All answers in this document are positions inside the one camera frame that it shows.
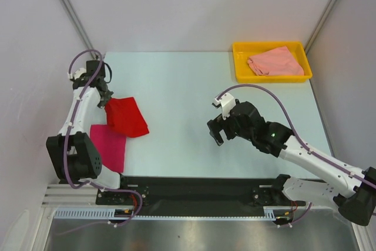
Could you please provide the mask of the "aluminium frame rail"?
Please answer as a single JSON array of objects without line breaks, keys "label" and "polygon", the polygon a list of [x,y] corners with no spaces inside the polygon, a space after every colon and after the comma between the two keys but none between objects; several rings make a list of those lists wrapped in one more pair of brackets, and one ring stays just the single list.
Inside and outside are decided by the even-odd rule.
[{"label": "aluminium frame rail", "polygon": [[86,208],[96,205],[98,190],[91,186],[73,189],[69,185],[49,185],[42,201],[43,208]]}]

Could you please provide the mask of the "aluminium corner post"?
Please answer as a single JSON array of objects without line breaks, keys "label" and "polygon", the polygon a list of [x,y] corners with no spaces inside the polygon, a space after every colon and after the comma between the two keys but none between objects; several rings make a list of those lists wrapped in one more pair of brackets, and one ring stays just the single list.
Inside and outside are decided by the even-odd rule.
[{"label": "aluminium corner post", "polygon": [[66,15],[68,16],[74,30],[76,31],[80,41],[83,43],[86,49],[94,49],[94,45],[90,40],[88,33],[85,30],[85,27],[80,20],[76,9],[74,8],[71,0],[59,0],[62,8],[64,9]]},{"label": "aluminium corner post", "polygon": [[323,12],[321,13],[316,25],[314,26],[314,29],[312,30],[312,33],[310,34],[308,41],[304,45],[304,51],[307,55],[312,46],[314,45],[317,37],[319,36],[331,13],[333,12],[338,1],[339,0],[328,0]]}]

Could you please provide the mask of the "red t shirt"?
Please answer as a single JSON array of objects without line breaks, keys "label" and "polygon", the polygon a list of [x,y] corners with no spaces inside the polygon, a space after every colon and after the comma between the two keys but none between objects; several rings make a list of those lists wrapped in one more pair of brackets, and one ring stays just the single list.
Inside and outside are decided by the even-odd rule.
[{"label": "red t shirt", "polygon": [[149,134],[148,125],[134,97],[111,98],[105,106],[107,125],[127,138]]}]

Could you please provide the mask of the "right aluminium corner post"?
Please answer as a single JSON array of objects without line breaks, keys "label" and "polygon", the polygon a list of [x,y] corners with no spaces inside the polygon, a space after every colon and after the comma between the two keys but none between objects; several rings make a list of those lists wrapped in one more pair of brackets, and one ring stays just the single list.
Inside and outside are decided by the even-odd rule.
[{"label": "right aluminium corner post", "polygon": [[304,45],[304,51],[307,55],[312,46],[314,45],[317,37],[319,36],[331,13],[333,12],[338,1],[339,0],[328,0],[323,12],[321,13],[316,25],[314,26],[314,29],[312,30],[312,33],[310,34],[308,41]]}]

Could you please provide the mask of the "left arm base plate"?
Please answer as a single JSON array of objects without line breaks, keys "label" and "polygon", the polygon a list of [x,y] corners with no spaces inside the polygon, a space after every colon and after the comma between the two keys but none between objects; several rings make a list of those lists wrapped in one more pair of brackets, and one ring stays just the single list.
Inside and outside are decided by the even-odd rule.
[{"label": "left arm base plate", "polygon": [[141,200],[145,200],[149,194],[149,185],[142,182],[143,178],[120,178],[120,188],[115,192],[101,192],[98,190],[95,203],[100,206],[139,206]]}]

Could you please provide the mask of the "folded magenta t shirt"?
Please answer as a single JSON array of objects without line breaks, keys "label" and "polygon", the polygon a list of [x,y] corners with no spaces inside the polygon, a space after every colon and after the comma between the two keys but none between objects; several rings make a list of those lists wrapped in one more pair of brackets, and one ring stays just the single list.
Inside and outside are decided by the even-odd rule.
[{"label": "folded magenta t shirt", "polygon": [[115,132],[108,125],[92,125],[90,139],[98,150],[103,165],[111,171],[123,173],[126,137]]}]

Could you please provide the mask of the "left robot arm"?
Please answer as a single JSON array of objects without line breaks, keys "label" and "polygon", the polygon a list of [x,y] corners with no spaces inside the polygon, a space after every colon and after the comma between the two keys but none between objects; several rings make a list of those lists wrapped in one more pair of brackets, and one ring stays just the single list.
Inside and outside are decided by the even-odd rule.
[{"label": "left robot arm", "polygon": [[73,102],[58,134],[47,138],[46,148],[60,182],[109,188],[110,198],[122,204],[129,199],[130,190],[120,183],[119,173],[104,165],[90,138],[96,114],[104,111],[113,94],[105,81],[107,67],[98,59],[89,60],[84,68],[69,75]]}]

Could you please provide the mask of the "yellow plastic bin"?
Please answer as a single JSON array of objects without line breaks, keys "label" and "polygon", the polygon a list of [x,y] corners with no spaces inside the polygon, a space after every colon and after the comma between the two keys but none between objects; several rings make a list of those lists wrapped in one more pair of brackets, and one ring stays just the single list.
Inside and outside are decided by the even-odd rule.
[{"label": "yellow plastic bin", "polygon": [[[286,46],[304,71],[302,76],[258,76],[249,67],[250,56]],[[235,77],[238,83],[303,83],[313,77],[303,45],[299,41],[234,42]]]}]

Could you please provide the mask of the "pink t shirt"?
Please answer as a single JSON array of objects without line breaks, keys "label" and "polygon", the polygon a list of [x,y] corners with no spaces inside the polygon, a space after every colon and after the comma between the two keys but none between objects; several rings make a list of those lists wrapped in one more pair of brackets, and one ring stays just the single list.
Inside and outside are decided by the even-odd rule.
[{"label": "pink t shirt", "polygon": [[252,55],[247,64],[257,76],[303,76],[304,71],[286,46]]}]

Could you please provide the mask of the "left aluminium corner post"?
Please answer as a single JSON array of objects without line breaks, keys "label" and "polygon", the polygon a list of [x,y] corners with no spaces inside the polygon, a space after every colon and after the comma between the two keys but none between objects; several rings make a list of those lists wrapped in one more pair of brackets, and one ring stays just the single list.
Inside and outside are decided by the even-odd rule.
[{"label": "left aluminium corner post", "polygon": [[80,41],[83,43],[86,49],[94,49],[94,45],[90,40],[88,33],[85,30],[85,27],[80,20],[76,9],[74,8],[71,0],[59,0],[62,8],[64,9],[66,15],[68,16],[74,30],[76,31]]}]

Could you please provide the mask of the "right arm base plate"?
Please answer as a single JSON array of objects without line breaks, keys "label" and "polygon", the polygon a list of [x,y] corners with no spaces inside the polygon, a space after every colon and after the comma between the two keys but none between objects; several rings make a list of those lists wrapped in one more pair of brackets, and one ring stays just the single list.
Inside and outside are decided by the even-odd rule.
[{"label": "right arm base plate", "polygon": [[251,188],[250,204],[255,207],[259,206],[305,206],[304,201],[293,201],[286,197],[281,190],[272,186],[255,186]]}]

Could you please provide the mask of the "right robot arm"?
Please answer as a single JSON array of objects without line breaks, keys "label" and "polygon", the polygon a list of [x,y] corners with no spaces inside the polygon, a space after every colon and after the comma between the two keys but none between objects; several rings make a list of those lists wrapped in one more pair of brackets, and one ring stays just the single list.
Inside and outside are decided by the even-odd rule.
[{"label": "right robot arm", "polygon": [[209,133],[218,145],[236,137],[251,142],[260,152],[291,162],[320,178],[320,182],[280,175],[271,190],[278,205],[289,200],[305,201],[337,211],[360,226],[368,226],[375,210],[375,168],[351,166],[318,152],[293,131],[278,122],[267,122],[250,102],[215,99],[221,114],[208,121]]}]

